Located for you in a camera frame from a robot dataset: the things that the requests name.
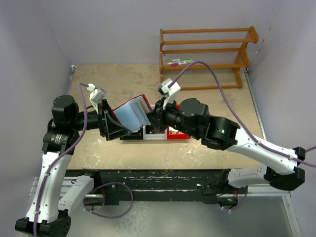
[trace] metal frame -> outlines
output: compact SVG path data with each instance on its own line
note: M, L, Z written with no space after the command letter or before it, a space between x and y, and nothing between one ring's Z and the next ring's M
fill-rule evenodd
M263 128L263 124L262 124L262 120L261 120L261 117L260 117L260 114L259 114L259 110L258 110L258 106L257 106L257 103L256 103L256 99L254 97L253 90L252 90L252 87L251 87L251 84L250 84L249 75L248 75L248 69L247 68L244 69L244 74L245 74L245 77L246 77L246 80L247 80L248 88L249 88L251 99L252 99L252 102L253 102L253 105L254 105L254 108L255 108L257 119L258 119L258 122L259 122L259 125L260 125L260 128L261 128L261 132L263 134L263 138L266 140L267 139L266 133L265 133L265 130ZM251 189L252 189L252 186L249 186L249 188L248 188L248 190L249 190L248 195L253 195L254 194ZM274 188L272 188L271 186L268 185L266 190L262 190L261 191L261 196L271 196L271 191L273 189ZM294 212L293 205L292 205L291 193L290 192L281 192L277 196L281 196L282 197L284 209L285 209L286 216L287 216L287 219L289 221L290 228L292 230L293 236L294 237L301 237L302 236L301 230L300 230L298 221L296 219L295 212Z
M69 80L70 80L70 84L69 84L69 88L67 89L67 94L70 93L70 88L73 84L73 81L74 81L74 78L75 78L75 72L76 72L76 69L77 69L77 65L71 65L71 68L72 68L72 73L69 77Z
M62 198L66 192L72 187L72 180L77 179L78 177L65 177L63 186L60 193L60 198ZM39 177L34 179L30 197L34 197L35 191L37 189L37 184L39 182ZM218 194L221 195L221 198L230 198L231 194ZM301 237L301 231L298 225L298 222L295 217L295 212L293 209L291 194L288 191L282 191L271 187L269 184L260 184L260 185L251 185L248 187L248 197L282 197L284 210L286 217L288 219L292 234L294 237ZM86 194L85 198L94 198L94 199L104 199L102 194Z

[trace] pen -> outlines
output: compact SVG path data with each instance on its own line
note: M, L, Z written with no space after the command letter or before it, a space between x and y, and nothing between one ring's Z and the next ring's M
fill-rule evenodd
M186 59L186 60L182 60L182 61L178 61L178 62L169 62L167 63L168 65L172 65L174 63L192 63L193 59Z
M190 59L190 60L185 60L185 61L182 61L182 62L176 62L176 63L171 63L170 65L171 66L178 66L178 65L184 65L184 64L188 64L188 63L192 63L193 60Z
M165 62L178 62L178 61L183 61L185 59L171 59L171 60L165 60Z

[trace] black metal base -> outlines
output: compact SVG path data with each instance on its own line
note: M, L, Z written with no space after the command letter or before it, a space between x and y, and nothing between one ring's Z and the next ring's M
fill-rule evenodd
M99 170L101 183L125 183L133 192L134 201L201 201L217 204L219 194L234 194L237 189L227 184L229 170ZM76 177L80 170L67 170L66 177ZM244 194L245 188L238 189ZM130 193L123 186L105 188L105 205L129 201Z
M49 224L43 222L37 224L39 237L65 237L68 234L71 218L68 210L59 211L58 219ZM33 222L28 218L21 218L15 223L15 230L27 235L34 235Z

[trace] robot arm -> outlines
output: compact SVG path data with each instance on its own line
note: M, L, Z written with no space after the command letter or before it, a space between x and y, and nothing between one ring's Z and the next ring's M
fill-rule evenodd
M171 83L171 80L163 82L159 88L163 98L158 100L155 108L145 115L152 126L160 130L165 130L168 126L173 127L197 140L201 139L201 143L208 148L239 153L262 163L245 169L224 170L222 175L224 186L241 188L251 184L269 183L277 189L291 191L304 183L305 172L298 167L297 162L269 152L258 143L298 159L305 158L304 149L299 147L286 149L260 138L257 138L256 144L237 123L227 118L210 115L208 106L200 103L196 98L183 101L180 109L177 109L175 99L180 86L174 83L168 88ZM130 134L132 130L129 125L119 121L107 100L103 99L105 91L92 85L89 85L88 89L92 91L90 101L96 111L88 113L87 130L99 129L100 135L107 140ZM43 179L48 177L42 193L40 209L35 212L35 203L39 195L37 189L26 217L17 220L15 229L33 234L34 215L37 213L39 236L65 237L71 224L71 213L88 192L101 185L101 178L98 171L84 170L70 190L59 199L65 172L74 151L55 163L49 175L46 175L46 171L59 153L67 150L78 139L78 131L83 128L84 117L83 113L78 112L78 105L70 95L56 98L52 113L55 126L52 127L50 122L43 138L42 171L38 187Z
M291 158L305 159L305 150L297 147L287 149L255 138L255 143L248 133L234 121L209 114L208 106L200 103L196 98L190 98L176 108L176 94L180 91L178 83L168 79L163 82L159 91L164 96L157 101L153 111L147 114L151 124L161 130L171 126L191 137L199 140L208 148L235 152L254 159L262 165L228 170L228 184L241 188L251 184L269 183L272 187L292 191L305 181L304 170L298 167L298 162ZM261 144L280 153L288 154L285 158L264 149Z

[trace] red object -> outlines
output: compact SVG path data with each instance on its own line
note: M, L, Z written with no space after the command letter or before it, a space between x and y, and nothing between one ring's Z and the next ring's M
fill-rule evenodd
M177 139L177 140L184 140L190 139L190 136L178 131L174 134L174 131L170 131L170 127L167 128L167 140L169 139Z
M120 106L118 106L117 108L113 109L113 111L114 111L114 110L117 110L119 107L125 105L127 102L129 102L129 101L131 101L131 100L133 100L133 99L135 99L135 98L137 98L137 97L139 97L139 96L142 96L142 97L143 97L143 99L145 100L145 102L146 102L146 104L147 104L149 110L152 110L152 107L150 106L150 104L149 104L149 102L148 102L148 100L147 100L147 98L146 98L146 95L141 94L141 95L135 96L134 98L129 99L129 100L126 101L125 103L123 103L123 104L121 104Z

